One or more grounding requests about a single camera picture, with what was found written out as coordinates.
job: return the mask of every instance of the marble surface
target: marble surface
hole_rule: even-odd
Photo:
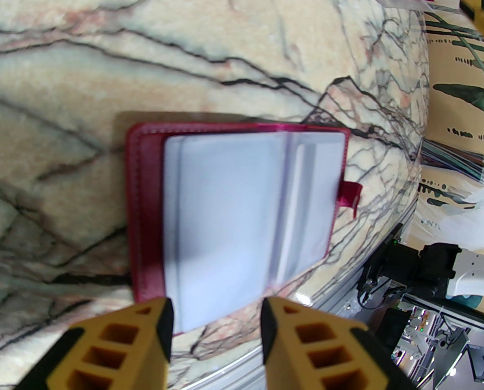
[[[341,210],[328,258],[280,292],[330,293],[416,195],[421,22],[375,0],[0,0],[0,390],[69,324],[132,302],[123,139],[143,119],[350,128],[358,217]],[[175,338],[169,388],[258,345],[257,311]]]

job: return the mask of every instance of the red card holder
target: red card holder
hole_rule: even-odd
[[[283,131],[341,132],[345,135],[340,188],[332,224],[339,206],[353,208],[355,217],[362,187],[355,182],[343,180],[350,136],[346,128],[282,123],[142,123],[129,130],[126,137],[126,189],[135,301],[166,294],[163,263],[163,170],[166,140],[182,135]]]

